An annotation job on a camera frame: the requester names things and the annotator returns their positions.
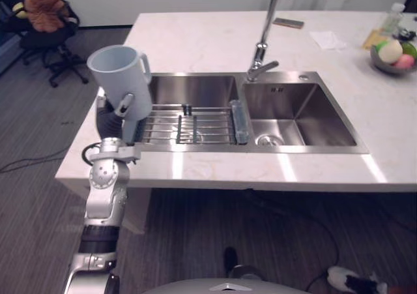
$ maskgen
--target brown plush toy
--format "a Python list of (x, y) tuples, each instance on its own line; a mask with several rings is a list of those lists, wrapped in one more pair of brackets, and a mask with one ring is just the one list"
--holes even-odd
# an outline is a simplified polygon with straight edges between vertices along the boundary
[(35, 30), (40, 32), (52, 33), (64, 27), (59, 15), (68, 17), (63, 0), (25, 0), (25, 10)]

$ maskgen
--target sink rim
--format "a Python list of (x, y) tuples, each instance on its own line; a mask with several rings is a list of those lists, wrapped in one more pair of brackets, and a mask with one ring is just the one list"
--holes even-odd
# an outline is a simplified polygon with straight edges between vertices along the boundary
[[(192, 73), (155, 73), (152, 76), (170, 77), (170, 76), (230, 76), (235, 78), (235, 85), (237, 88), (238, 99), (244, 105), (244, 113), (248, 120), (248, 128), (250, 131), (250, 141), (245, 145), (193, 145), (193, 144), (150, 144), (150, 143), (136, 143), (140, 145), (142, 151), (145, 152), (193, 152), (193, 153), (302, 153), (302, 154), (368, 154), (366, 146), (360, 139), (357, 131), (354, 129), (352, 123), (349, 121), (346, 114), (333, 97), (332, 93), (316, 72), (307, 71), (288, 71), (288, 72), (265, 72), (261, 74), (256, 81), (250, 82), (246, 79), (245, 72), (192, 72)], [(281, 84), (281, 83), (316, 83), (323, 90), (327, 99), (335, 109), (336, 113), (346, 126), (356, 145), (352, 146), (331, 146), (331, 145), (279, 145), (266, 146), (255, 144), (255, 136), (253, 133), (252, 122), (250, 121), (249, 108), (244, 94), (244, 87), (246, 85), (256, 84)]]

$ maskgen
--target gray carpet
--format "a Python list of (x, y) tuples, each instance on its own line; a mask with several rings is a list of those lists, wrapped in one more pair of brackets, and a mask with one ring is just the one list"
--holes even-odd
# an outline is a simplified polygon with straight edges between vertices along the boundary
[[(68, 45), (82, 57), (123, 43), (128, 29), (80, 31)], [(0, 166), (44, 156), (74, 138), (96, 93), (69, 72), (52, 89), (40, 61), (21, 62), (0, 78)], [(0, 174), (0, 293), (60, 293), (66, 266), (82, 230), (84, 202), (53, 176), (60, 161)], [(124, 294), (187, 278), (223, 277), (222, 252), (234, 246), (241, 263), (272, 282), (305, 288), (335, 259), (326, 231), (340, 250), (339, 264), (360, 274), (375, 271), (392, 285), (417, 283), (416, 194), (261, 193), (260, 208), (241, 191), (155, 189), (147, 233), (125, 229), (116, 273)], [(319, 280), (312, 293), (337, 293)]]

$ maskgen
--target sink drain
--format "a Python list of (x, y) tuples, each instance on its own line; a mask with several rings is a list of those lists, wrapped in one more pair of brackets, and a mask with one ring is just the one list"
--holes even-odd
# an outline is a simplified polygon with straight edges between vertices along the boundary
[(280, 146), (284, 145), (284, 141), (278, 136), (271, 136), (269, 134), (264, 134), (259, 136), (255, 143), (260, 146)]

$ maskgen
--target pink fruit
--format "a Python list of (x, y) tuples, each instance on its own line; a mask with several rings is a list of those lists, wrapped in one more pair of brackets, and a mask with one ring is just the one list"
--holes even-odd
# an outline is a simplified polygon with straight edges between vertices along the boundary
[(416, 60), (413, 56), (409, 54), (403, 54), (392, 66), (400, 69), (408, 69), (414, 66), (415, 61)]

